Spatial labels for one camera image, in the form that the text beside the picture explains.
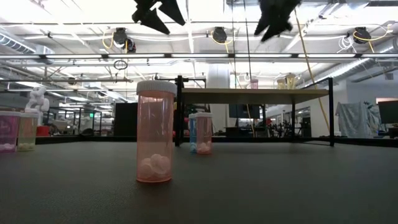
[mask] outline ceiling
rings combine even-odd
[[[248,4],[245,8],[237,4],[232,8],[225,0],[177,0],[183,17],[187,23],[180,26],[158,11],[159,17],[166,23],[171,34],[169,36],[158,33],[148,27],[134,24],[131,15],[136,10],[133,0],[13,0],[3,1],[0,6],[0,32],[14,34],[16,38],[24,40],[29,45],[44,45],[52,49],[55,54],[115,54],[124,53],[116,46],[107,49],[111,44],[111,34],[117,27],[125,27],[128,35],[134,40],[137,53],[302,53],[303,47],[298,35],[298,24],[295,14],[290,21],[294,25],[291,32],[283,33],[266,43],[260,43],[261,37],[254,37],[254,29],[261,16],[259,6]],[[357,52],[369,50],[369,45],[353,44],[347,50],[341,48],[339,42],[353,29],[365,26],[373,38],[387,35],[373,42],[375,51],[377,45],[393,37],[398,32],[397,7],[365,7],[367,1],[357,1],[356,4],[326,5],[326,2],[311,1],[298,8],[298,20],[304,33],[304,44],[308,53],[346,53],[355,49]],[[326,19],[319,19],[323,9],[328,6]],[[230,44],[215,43],[210,34],[216,26],[224,27],[229,35]],[[0,46],[0,54],[18,54],[12,49]],[[26,69],[44,77],[44,67],[53,73],[52,78],[114,78],[117,70],[113,68],[113,61],[99,62],[98,60],[77,60],[87,63],[87,66],[63,67],[68,60],[56,60],[55,65],[36,64]],[[17,66],[24,62],[9,61]],[[129,67],[120,71],[118,77],[127,77],[129,82],[103,82],[104,88],[135,89],[136,83],[149,80],[158,74],[160,77],[206,76],[207,61],[187,61],[172,59],[132,59]],[[260,88],[272,88],[276,79],[288,73],[294,73],[302,80],[308,80],[307,64],[303,62],[236,62],[231,63],[231,74],[237,74],[243,86],[249,82],[246,73],[251,71],[252,77],[259,79]],[[335,63],[310,63],[312,72],[317,75]],[[189,87],[199,88],[197,83],[187,83]],[[62,88],[82,88],[60,83]],[[135,93],[128,93],[127,98],[133,98]]]

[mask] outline computer screen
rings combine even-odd
[[[382,124],[398,123],[398,101],[379,102]]]
[[[249,105],[250,117],[252,119],[260,119],[260,105]],[[230,118],[249,118],[248,108],[246,105],[229,105]]]

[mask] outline table top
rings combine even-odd
[[[215,143],[175,148],[173,179],[136,182],[136,144],[0,154],[0,223],[397,223],[398,150]]]
[[[328,90],[182,88],[186,103],[290,105],[327,96]]]

